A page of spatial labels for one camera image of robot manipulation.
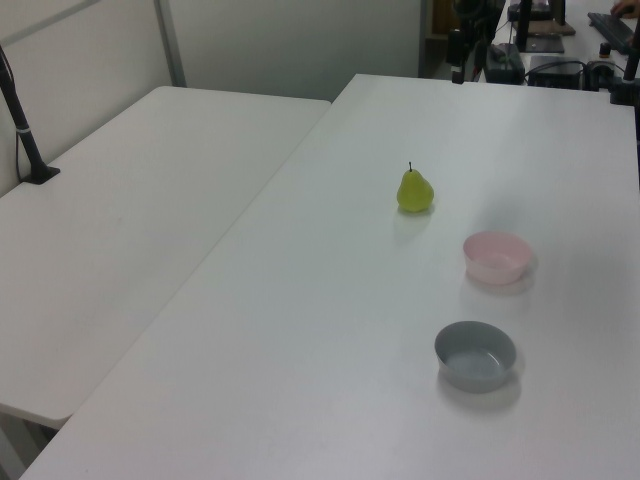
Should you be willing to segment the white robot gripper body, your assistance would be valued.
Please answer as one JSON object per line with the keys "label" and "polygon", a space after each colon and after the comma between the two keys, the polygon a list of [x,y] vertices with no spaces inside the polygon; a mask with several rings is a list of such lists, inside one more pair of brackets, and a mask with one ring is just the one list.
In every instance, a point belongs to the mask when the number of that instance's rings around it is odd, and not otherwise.
{"label": "white robot gripper body", "polygon": [[465,31],[452,29],[448,34],[447,63],[449,65],[463,65],[468,56],[468,47]]}

